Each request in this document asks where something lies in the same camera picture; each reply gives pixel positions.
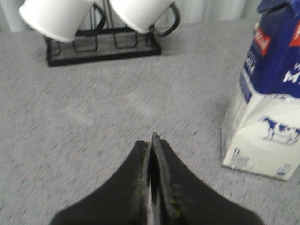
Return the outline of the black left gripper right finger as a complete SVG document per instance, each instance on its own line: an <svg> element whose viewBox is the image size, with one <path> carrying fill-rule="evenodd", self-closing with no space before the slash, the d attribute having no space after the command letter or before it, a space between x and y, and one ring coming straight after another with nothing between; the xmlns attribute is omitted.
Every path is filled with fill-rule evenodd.
<svg viewBox="0 0 300 225"><path fill-rule="evenodd" d="M151 190L157 225L262 225L253 211L201 181L157 133L151 144Z"/></svg>

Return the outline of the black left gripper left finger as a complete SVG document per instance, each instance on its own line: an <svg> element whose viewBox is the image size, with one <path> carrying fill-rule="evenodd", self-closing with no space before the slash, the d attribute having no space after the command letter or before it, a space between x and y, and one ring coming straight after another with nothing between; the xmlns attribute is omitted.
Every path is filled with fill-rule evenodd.
<svg viewBox="0 0 300 225"><path fill-rule="evenodd" d="M57 212L52 225L145 225L150 144L136 141L118 170L98 189Z"/></svg>

